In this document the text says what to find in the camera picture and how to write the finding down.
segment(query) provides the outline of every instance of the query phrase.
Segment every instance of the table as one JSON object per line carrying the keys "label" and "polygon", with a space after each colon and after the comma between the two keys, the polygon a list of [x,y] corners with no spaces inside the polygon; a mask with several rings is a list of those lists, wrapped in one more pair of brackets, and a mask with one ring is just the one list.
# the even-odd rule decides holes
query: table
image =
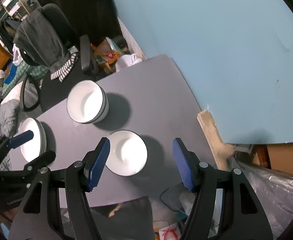
{"label": "table", "polygon": [[[51,170],[67,168],[95,149],[101,137],[126,129],[139,134],[148,149],[144,169],[122,177],[104,168],[99,185],[87,193],[90,206],[125,202],[143,196],[158,197],[163,190],[181,182],[172,154],[172,141],[181,137],[201,161],[214,165],[205,135],[197,121],[201,111],[188,84],[172,59],[159,55],[123,69],[98,84],[105,90],[110,110],[97,124],[74,122],[67,113],[66,100],[38,120],[44,125],[48,149],[56,151]],[[13,170],[27,163],[20,149],[11,150]],[[60,189],[60,205],[67,207]]]}

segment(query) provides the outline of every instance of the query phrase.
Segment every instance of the bowl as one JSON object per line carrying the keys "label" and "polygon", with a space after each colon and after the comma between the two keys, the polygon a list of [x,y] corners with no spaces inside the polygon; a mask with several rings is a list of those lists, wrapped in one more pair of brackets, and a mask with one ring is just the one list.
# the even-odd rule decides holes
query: bowl
{"label": "bowl", "polygon": [[111,148],[106,166],[110,171],[121,176],[131,176],[143,169],[148,151],[139,135],[119,130],[110,134],[108,139]]}
{"label": "bowl", "polygon": [[40,127],[37,121],[33,118],[27,118],[19,129],[19,134],[31,130],[34,134],[33,139],[20,146],[23,157],[27,162],[33,161],[36,157],[42,154],[43,138],[41,136]]}
{"label": "bowl", "polygon": [[104,90],[91,80],[77,83],[67,98],[69,116],[79,123],[96,123],[109,112],[109,101]]}

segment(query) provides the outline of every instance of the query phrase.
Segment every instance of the striped fabric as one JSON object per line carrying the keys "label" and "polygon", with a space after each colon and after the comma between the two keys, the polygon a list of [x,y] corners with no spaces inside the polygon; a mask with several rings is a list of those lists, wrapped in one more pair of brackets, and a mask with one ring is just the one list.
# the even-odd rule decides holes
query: striped fabric
{"label": "striped fabric", "polygon": [[60,82],[70,73],[74,63],[78,60],[78,55],[73,53],[70,59],[63,65],[62,68],[51,74],[51,80],[59,78]]}

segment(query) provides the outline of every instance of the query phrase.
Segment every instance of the blue panel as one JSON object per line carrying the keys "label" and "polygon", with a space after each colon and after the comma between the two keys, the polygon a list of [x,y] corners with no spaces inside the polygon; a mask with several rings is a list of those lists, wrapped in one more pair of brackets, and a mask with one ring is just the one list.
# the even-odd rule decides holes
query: blue panel
{"label": "blue panel", "polygon": [[147,57],[174,59],[224,142],[293,141],[293,14],[282,0],[115,4]]}

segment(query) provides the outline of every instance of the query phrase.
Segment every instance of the screw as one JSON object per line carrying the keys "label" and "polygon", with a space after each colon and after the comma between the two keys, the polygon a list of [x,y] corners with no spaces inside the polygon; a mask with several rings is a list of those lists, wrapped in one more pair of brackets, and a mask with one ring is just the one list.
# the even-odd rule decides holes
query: screw
{"label": "screw", "polygon": [[83,162],[81,162],[81,161],[76,161],[75,163],[73,163],[73,166],[74,167],[81,167],[83,165]]}
{"label": "screw", "polygon": [[240,175],[240,174],[242,173],[241,170],[238,169],[238,168],[235,168],[235,169],[233,170],[233,172],[234,172],[236,175]]}
{"label": "screw", "polygon": [[206,168],[208,166],[209,166],[208,163],[206,163],[206,162],[200,162],[200,167]]}
{"label": "screw", "polygon": [[40,169],[40,172],[42,174],[47,173],[48,172],[48,168],[47,167],[43,167],[42,169]]}

